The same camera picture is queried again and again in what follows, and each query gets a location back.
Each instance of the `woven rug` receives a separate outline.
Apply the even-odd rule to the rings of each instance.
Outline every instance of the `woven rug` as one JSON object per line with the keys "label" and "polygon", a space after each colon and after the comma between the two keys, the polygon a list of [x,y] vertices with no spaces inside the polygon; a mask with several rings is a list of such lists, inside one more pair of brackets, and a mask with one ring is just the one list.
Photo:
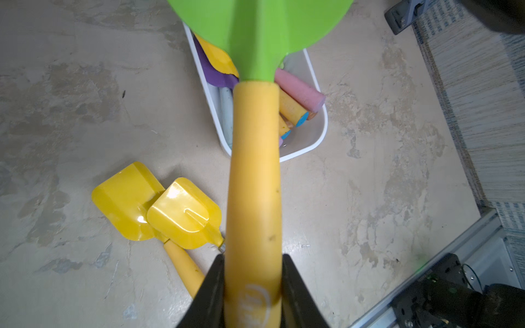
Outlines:
{"label": "woven rug", "polygon": [[414,33],[468,182],[498,211],[525,273],[525,36],[488,30],[453,0],[432,1]]}

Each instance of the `black cable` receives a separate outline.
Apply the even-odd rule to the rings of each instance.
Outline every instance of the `black cable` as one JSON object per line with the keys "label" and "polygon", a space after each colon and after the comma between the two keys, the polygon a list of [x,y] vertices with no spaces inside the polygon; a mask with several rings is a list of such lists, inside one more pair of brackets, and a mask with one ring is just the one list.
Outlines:
{"label": "black cable", "polygon": [[[476,272],[474,271],[474,269],[471,268],[470,265],[468,265],[468,264],[466,264],[466,263],[463,263],[463,265],[461,266],[461,268],[463,269],[463,274],[465,274],[465,268],[464,268],[464,266],[467,266],[467,267],[472,271],[472,273],[474,274],[474,276],[476,276],[476,279],[478,280],[478,283],[479,283],[479,287],[481,288],[481,292],[483,293],[483,285],[481,285],[481,281],[479,280],[479,277],[478,277],[478,275],[476,274]],[[470,282],[468,281],[468,278],[467,278],[467,282],[468,282],[469,286],[470,286],[472,289],[474,289],[474,288],[472,287],[472,285],[470,284]]]}
{"label": "black cable", "polygon": [[465,269],[463,268],[463,266],[461,266],[461,270],[463,271],[463,276],[465,277],[465,279],[467,279],[467,284],[469,285],[470,289],[475,290],[474,287],[472,287],[472,285],[470,284],[470,281],[467,277],[467,273],[465,272]]}

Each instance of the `yellow handle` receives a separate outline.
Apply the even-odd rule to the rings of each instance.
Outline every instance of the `yellow handle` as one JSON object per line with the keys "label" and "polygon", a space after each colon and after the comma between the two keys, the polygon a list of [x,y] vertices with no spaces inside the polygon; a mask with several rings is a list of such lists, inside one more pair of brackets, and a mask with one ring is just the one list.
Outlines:
{"label": "yellow handle", "polygon": [[246,81],[234,90],[224,315],[227,327],[278,327],[282,225],[279,87]]}
{"label": "yellow handle", "polygon": [[197,295],[198,289],[204,281],[204,274],[198,268],[188,253],[173,241],[168,240],[164,243],[164,249],[170,257],[178,275],[190,293],[192,298]]}

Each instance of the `metal bracket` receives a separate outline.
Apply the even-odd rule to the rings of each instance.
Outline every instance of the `metal bracket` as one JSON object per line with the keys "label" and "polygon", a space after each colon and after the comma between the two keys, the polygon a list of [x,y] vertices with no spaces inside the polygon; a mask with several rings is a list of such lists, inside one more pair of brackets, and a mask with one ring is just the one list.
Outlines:
{"label": "metal bracket", "polygon": [[421,269],[394,288],[393,291],[362,317],[357,319],[349,328],[384,328],[395,326],[396,316],[390,303],[396,296],[401,294],[448,253],[456,254],[462,263],[468,261],[477,249],[481,248],[502,229],[503,227],[501,226],[501,221],[496,210],[491,208],[484,211],[476,223],[432,257]]}
{"label": "metal bracket", "polygon": [[456,325],[443,322],[421,307],[421,304],[425,301],[423,283],[431,277],[468,286],[458,257],[455,254],[447,254],[392,301],[391,306],[394,309],[399,327],[428,328],[432,326],[456,328]]}
{"label": "metal bracket", "polygon": [[[224,255],[215,257],[190,308],[177,328],[223,328]],[[288,254],[282,255],[281,328],[329,328],[299,271]]]}
{"label": "metal bracket", "polygon": [[430,7],[430,0],[403,0],[386,11],[385,19],[394,34],[399,34]]}

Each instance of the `stained floor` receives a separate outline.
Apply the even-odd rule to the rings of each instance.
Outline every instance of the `stained floor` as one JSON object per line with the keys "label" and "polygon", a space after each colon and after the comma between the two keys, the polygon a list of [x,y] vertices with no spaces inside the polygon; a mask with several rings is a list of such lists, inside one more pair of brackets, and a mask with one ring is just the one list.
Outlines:
{"label": "stained floor", "polygon": [[[309,49],[329,128],[281,165],[283,249],[334,327],[479,217],[413,32],[384,20],[391,5],[354,2]],[[225,215],[229,158],[182,23],[164,0],[4,0],[0,17],[2,326],[174,326],[191,298],[162,245],[125,240],[90,193],[141,161]],[[206,271],[217,252],[191,254]]]}

